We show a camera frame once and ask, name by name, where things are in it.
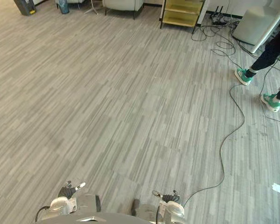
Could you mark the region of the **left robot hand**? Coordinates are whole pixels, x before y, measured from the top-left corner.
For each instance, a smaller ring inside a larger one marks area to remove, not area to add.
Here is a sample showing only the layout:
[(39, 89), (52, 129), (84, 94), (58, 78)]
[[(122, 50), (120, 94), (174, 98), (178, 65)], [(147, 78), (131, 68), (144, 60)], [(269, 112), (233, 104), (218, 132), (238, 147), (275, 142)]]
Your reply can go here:
[(70, 199), (79, 189), (81, 189), (85, 185), (86, 183), (82, 182), (79, 185), (72, 187), (71, 181), (67, 181), (65, 186), (60, 189), (58, 197), (66, 197), (67, 199)]

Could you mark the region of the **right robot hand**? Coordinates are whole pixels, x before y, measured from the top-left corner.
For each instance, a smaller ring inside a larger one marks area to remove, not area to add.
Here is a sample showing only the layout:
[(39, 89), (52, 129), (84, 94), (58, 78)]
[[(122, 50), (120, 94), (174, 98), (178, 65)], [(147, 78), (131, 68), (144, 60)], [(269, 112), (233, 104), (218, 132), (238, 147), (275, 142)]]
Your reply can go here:
[(173, 190), (173, 194), (171, 195), (170, 194), (164, 195), (156, 190), (153, 190), (152, 194), (166, 203), (172, 201), (181, 204), (181, 197), (176, 190)]

